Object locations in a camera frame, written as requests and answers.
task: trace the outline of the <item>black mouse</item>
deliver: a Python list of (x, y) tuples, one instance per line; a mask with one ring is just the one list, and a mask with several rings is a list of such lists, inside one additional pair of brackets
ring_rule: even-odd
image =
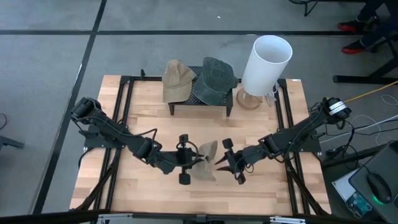
[(366, 178), (374, 196), (381, 203), (390, 203), (392, 194), (387, 182), (379, 174), (368, 174)]

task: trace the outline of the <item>wooden tabletop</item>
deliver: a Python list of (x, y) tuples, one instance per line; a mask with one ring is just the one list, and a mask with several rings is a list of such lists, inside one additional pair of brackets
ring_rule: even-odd
[[(104, 76), (98, 100), (104, 112), (112, 116), (118, 92), (120, 76)], [(156, 141), (163, 150), (174, 151), (181, 134), (188, 134), (196, 145), (218, 141), (215, 160), (223, 157), (225, 149), (221, 143), (231, 138), (234, 150), (240, 150), (278, 128), (275, 106), (266, 101), (255, 110), (242, 109), (235, 96), (241, 88), (233, 90), (234, 106), (229, 118), (224, 107), (176, 106), (174, 116), (162, 102), (162, 82), (135, 81), (127, 124), (130, 132), (141, 133), (158, 128)], [(303, 87), (300, 80), (287, 80), (290, 105), (295, 123), (308, 117)], [(125, 86), (122, 102), (126, 97)], [(82, 160), (70, 208), (81, 204), (100, 176), (104, 149), (94, 149)], [(322, 170), (317, 158), (307, 152), (300, 153), (304, 179), (309, 191), (326, 211), (330, 212)], [(111, 210), (114, 212), (154, 213), (207, 213), (223, 215), (291, 215), (289, 191), (285, 166), (275, 160), (264, 159), (254, 165), (252, 174), (245, 173), (246, 183), (239, 185), (229, 172), (215, 171), (224, 166), (213, 166), (216, 182), (197, 180), (192, 177), (190, 185), (180, 185), (176, 168), (169, 175), (147, 166), (122, 150), (116, 187)], [(108, 192), (104, 188), (101, 208)], [(301, 203), (296, 188), (298, 203)]]

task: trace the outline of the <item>cloth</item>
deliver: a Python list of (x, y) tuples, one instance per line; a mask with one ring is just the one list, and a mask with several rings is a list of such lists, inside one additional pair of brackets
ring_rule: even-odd
[(198, 150), (199, 154), (204, 155), (205, 159), (193, 165), (192, 169), (187, 170), (187, 172), (196, 179), (216, 181), (216, 177), (213, 176), (211, 167), (213, 166), (214, 157), (217, 152), (217, 141), (203, 144)]
[(230, 65), (211, 57), (203, 59), (203, 72), (193, 87), (193, 94), (208, 105), (218, 105), (238, 79)]
[(196, 77), (191, 68), (179, 60), (169, 60), (163, 82), (163, 102), (174, 103), (186, 101), (192, 91), (192, 80)]
[(374, 32), (363, 35), (361, 38), (361, 44), (365, 47), (369, 47), (374, 44), (381, 37), (388, 36), (391, 31), (398, 30), (397, 0), (368, 0), (356, 20), (359, 22), (367, 22), (372, 16), (376, 15), (376, 9), (378, 9), (383, 3), (386, 4), (391, 16), (386, 22), (380, 24)]

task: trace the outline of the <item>cap brim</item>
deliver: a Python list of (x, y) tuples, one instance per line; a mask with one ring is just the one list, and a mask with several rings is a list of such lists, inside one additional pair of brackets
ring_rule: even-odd
[(227, 94), (227, 92), (215, 91), (208, 87), (203, 80), (203, 75), (198, 77), (192, 93), (202, 102), (213, 106), (220, 104)]
[(191, 95), (192, 82), (185, 84), (184, 86), (167, 88), (163, 86), (163, 102), (164, 103), (176, 103), (184, 102)]

